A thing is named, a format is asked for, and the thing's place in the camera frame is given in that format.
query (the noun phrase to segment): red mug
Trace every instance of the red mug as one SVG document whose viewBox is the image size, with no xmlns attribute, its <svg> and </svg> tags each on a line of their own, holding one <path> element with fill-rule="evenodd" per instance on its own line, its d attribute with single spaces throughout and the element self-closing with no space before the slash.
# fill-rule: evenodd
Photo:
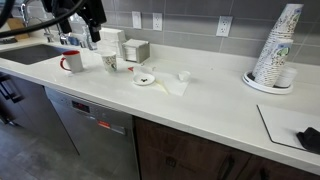
<svg viewBox="0 0 320 180">
<path fill-rule="evenodd" d="M 66 51 L 62 53 L 64 56 L 60 61 L 60 67 L 66 71 L 71 71 L 73 73 L 83 71 L 82 61 L 80 52 L 76 50 Z M 70 69 L 65 68 L 64 61 L 67 61 L 67 64 Z"/>
</svg>

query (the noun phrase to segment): gray floor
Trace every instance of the gray floor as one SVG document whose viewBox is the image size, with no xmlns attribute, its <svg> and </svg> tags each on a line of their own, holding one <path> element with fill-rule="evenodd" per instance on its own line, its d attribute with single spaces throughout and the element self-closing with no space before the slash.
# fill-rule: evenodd
<svg viewBox="0 0 320 180">
<path fill-rule="evenodd" d="M 102 180 L 75 154 L 0 123 L 0 180 Z"/>
</svg>

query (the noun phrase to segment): stainless steel dishwasher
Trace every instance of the stainless steel dishwasher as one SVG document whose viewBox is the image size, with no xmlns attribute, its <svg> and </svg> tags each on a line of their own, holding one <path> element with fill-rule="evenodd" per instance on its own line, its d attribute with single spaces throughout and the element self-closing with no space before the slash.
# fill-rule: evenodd
<svg viewBox="0 0 320 180">
<path fill-rule="evenodd" d="M 89 170 L 104 179 L 140 179 L 131 115 L 50 88 L 46 93 Z"/>
</svg>

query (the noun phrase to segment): stacked paper cups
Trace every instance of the stacked paper cups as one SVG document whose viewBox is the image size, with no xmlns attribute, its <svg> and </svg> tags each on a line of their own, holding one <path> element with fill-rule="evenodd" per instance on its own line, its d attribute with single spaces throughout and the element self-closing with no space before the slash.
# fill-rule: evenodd
<svg viewBox="0 0 320 180">
<path fill-rule="evenodd" d="M 289 55 L 303 4 L 287 4 L 273 27 L 252 72 L 255 82 L 273 87 Z"/>
</svg>

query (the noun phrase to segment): black cable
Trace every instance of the black cable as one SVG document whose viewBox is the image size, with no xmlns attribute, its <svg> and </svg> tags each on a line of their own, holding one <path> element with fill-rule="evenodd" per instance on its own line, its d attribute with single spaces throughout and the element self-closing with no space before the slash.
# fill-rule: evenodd
<svg viewBox="0 0 320 180">
<path fill-rule="evenodd" d="M 80 8 L 82 8 L 86 2 L 87 2 L 87 0 L 80 0 L 69 12 L 67 12 L 66 14 L 63 14 L 62 16 L 59 16 L 56 19 L 52 19 L 50 21 L 46 21 L 46 22 L 36 24 L 33 26 L 29 26 L 26 28 L 22 28 L 22 29 L 15 29 L 15 30 L 11 30 L 11 31 L 1 32 L 0 38 L 15 36 L 18 34 L 25 34 L 25 33 L 37 31 L 37 30 L 44 29 L 44 28 L 50 27 L 52 25 L 55 25 L 55 24 L 59 23 L 60 21 L 68 19 L 70 16 L 72 16 L 74 13 L 76 13 L 78 10 L 80 10 Z"/>
<path fill-rule="evenodd" d="M 10 17 L 14 4 L 15 0 L 6 0 L 0 15 L 0 28 L 2 28 L 2 26 L 7 22 L 7 19 Z"/>
</svg>

